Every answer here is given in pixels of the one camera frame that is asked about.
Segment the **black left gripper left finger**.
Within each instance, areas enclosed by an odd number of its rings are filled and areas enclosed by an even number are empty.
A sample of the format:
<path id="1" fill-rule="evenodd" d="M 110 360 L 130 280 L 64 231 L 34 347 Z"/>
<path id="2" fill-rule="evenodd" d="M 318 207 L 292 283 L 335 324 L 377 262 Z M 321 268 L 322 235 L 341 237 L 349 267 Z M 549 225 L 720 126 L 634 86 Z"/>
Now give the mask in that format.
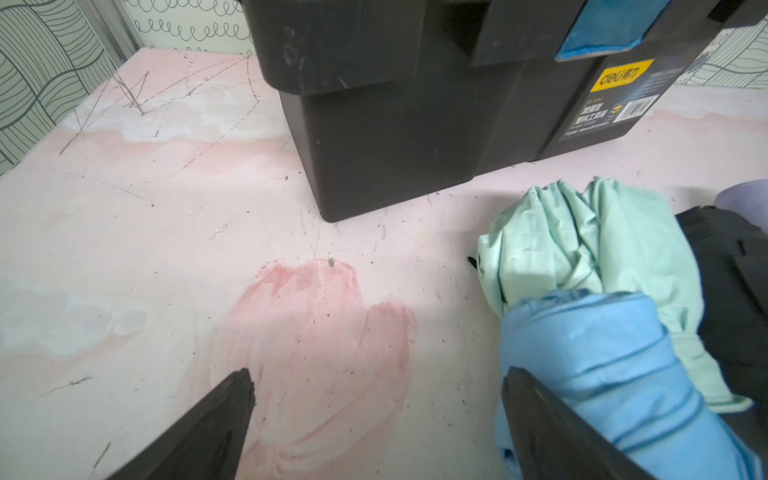
<path id="1" fill-rule="evenodd" d="M 233 479 L 255 404 L 249 370 L 232 372 L 111 477 Z"/>

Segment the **mint green umbrella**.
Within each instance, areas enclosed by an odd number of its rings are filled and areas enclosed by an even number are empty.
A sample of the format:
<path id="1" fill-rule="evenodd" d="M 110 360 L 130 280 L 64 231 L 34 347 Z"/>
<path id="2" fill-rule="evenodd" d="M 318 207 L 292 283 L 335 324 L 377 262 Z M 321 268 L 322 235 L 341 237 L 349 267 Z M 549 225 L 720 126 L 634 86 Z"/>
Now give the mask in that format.
<path id="1" fill-rule="evenodd" d="M 609 178 L 595 178 L 584 191 L 563 180 L 533 187 L 478 238 L 474 259 L 497 316 L 555 290 L 648 295 L 706 404 L 720 414 L 752 407 L 727 386 L 699 337 L 699 267 L 661 194 Z"/>

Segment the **light blue slim umbrella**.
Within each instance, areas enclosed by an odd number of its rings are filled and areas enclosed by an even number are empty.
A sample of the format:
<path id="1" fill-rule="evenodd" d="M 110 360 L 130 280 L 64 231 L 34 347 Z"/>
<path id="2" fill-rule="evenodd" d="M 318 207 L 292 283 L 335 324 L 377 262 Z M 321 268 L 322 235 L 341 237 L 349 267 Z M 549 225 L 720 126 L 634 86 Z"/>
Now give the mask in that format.
<path id="1" fill-rule="evenodd" d="M 709 408 L 643 293 L 553 291 L 501 320 L 501 372 L 523 368 L 657 479 L 761 479 Z"/>

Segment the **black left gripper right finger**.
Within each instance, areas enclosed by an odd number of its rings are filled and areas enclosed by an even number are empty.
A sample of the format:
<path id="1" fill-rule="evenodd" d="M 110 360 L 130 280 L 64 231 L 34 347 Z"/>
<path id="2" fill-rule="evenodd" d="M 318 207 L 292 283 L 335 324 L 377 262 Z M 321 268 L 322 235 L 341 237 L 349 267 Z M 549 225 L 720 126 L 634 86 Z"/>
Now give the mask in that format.
<path id="1" fill-rule="evenodd" d="M 525 479 L 650 479 L 535 376 L 512 367 L 502 391 Z"/>

